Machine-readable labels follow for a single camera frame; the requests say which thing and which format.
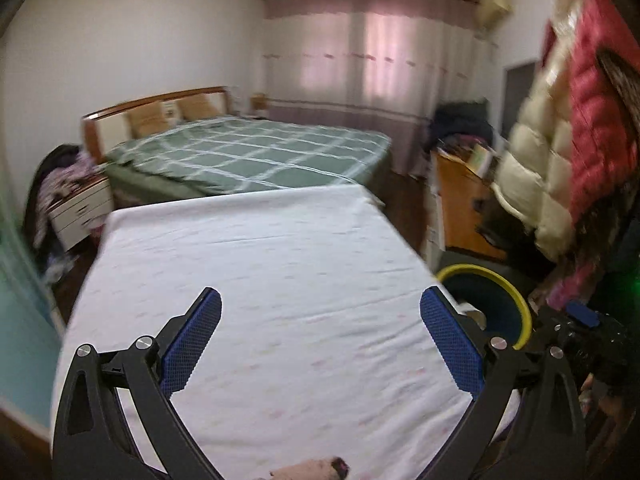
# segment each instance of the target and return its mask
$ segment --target wooden nightstand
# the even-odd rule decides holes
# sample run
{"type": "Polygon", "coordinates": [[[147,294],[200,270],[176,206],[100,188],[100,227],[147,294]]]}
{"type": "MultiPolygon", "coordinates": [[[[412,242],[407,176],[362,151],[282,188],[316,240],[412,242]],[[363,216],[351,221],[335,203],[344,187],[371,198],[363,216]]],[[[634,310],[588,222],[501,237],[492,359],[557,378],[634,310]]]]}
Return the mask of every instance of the wooden nightstand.
{"type": "Polygon", "coordinates": [[[455,251],[481,260],[503,262],[504,251],[489,244],[476,232],[481,214],[473,208],[473,200],[484,198],[489,189],[464,164],[439,153],[431,154],[429,187],[425,193],[427,235],[422,256],[432,272],[440,269],[446,251],[455,251]]]}
{"type": "Polygon", "coordinates": [[[109,181],[97,175],[47,211],[65,251],[88,237],[91,222],[113,211],[109,181]]]}

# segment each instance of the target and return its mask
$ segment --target double bed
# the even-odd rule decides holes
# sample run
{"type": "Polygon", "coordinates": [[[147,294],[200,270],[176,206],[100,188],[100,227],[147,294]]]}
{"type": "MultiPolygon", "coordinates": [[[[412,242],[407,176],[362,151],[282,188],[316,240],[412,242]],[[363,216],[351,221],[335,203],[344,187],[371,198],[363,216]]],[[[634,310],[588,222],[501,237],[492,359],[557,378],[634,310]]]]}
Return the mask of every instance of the double bed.
{"type": "Polygon", "coordinates": [[[224,87],[151,96],[84,117],[84,142],[131,205],[268,189],[361,184],[383,192],[390,141],[375,132],[244,119],[224,87]],[[178,100],[203,94],[220,115],[184,121],[178,100]],[[171,128],[135,138],[129,114],[160,102],[171,128]]]}

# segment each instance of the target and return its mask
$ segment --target wooden headboard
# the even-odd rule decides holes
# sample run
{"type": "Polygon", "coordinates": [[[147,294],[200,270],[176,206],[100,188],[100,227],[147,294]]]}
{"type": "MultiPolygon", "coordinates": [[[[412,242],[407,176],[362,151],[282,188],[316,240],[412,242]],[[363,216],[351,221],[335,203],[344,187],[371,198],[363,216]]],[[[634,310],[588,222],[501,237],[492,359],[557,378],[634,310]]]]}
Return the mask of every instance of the wooden headboard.
{"type": "Polygon", "coordinates": [[[223,86],[210,86],[206,88],[194,88],[181,92],[153,95],[135,101],[120,103],[104,110],[98,110],[82,118],[82,131],[84,133],[84,146],[94,158],[96,163],[104,161],[104,154],[109,150],[133,138],[127,111],[138,106],[161,101],[173,107],[177,113],[177,107],[173,101],[181,97],[195,94],[206,94],[212,104],[223,114],[232,113],[231,99],[223,86]]]}

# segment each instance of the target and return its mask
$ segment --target clothing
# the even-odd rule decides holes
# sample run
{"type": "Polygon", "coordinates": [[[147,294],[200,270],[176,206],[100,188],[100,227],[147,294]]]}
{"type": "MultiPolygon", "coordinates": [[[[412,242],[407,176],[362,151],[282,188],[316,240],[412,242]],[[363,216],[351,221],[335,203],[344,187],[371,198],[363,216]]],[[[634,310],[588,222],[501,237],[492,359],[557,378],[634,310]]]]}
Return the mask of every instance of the clothing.
{"type": "Polygon", "coordinates": [[[61,195],[68,196],[80,187],[81,182],[96,172],[96,165],[87,152],[79,152],[75,163],[67,168],[52,170],[42,181],[36,205],[36,231],[33,245],[40,247],[47,233],[47,209],[61,195]]]}
{"type": "MultiPolygon", "coordinates": [[[[637,139],[640,131],[640,73],[610,50],[599,51],[598,63],[620,98],[622,112],[630,118],[621,133],[637,139]]],[[[635,171],[622,186],[597,199],[580,217],[575,225],[572,250],[561,258],[554,272],[529,298],[534,310],[535,306],[545,303],[556,310],[564,309],[571,300],[587,303],[594,290],[598,290],[596,285],[605,272],[628,276],[628,270],[634,269],[638,259],[640,230],[636,231],[634,226],[640,212],[639,189],[640,174],[635,171]]]]}
{"type": "Polygon", "coordinates": [[[36,237],[36,210],[38,206],[38,194],[40,192],[40,187],[51,171],[56,168],[67,168],[68,166],[71,166],[76,161],[79,152],[80,146],[76,144],[61,144],[43,159],[33,176],[27,205],[24,211],[24,219],[22,221],[22,232],[36,256],[37,251],[34,246],[34,240],[36,237]]]}
{"type": "Polygon", "coordinates": [[[492,185],[500,205],[534,231],[536,246],[553,262],[574,237],[569,63],[583,1],[556,0],[555,43],[520,109],[492,185]]]}
{"type": "Polygon", "coordinates": [[[466,134],[455,134],[447,137],[442,141],[440,148],[445,153],[449,153],[449,155],[455,155],[462,160],[467,160],[478,144],[487,149],[491,148],[484,139],[466,134]]]}
{"type": "Polygon", "coordinates": [[[640,70],[640,46],[611,0],[586,0],[570,73],[574,224],[596,200],[625,182],[638,164],[635,139],[625,121],[628,114],[596,59],[604,48],[640,70]]]}
{"type": "Polygon", "coordinates": [[[487,122],[487,101],[440,105],[427,128],[425,153],[435,148],[439,141],[456,134],[477,137],[489,146],[494,140],[494,129],[487,122]]]}

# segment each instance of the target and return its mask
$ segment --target white puffer jacket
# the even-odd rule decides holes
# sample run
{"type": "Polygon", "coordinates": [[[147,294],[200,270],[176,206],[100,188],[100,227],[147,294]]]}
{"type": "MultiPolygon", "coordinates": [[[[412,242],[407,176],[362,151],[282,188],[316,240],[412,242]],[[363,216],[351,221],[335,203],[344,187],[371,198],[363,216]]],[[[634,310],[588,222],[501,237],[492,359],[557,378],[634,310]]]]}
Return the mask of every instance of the white puffer jacket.
{"type": "Polygon", "coordinates": [[[551,23],[558,40],[520,109],[493,184],[502,207],[535,230],[537,247],[553,262],[574,235],[568,70],[582,2],[556,0],[551,23]]]}

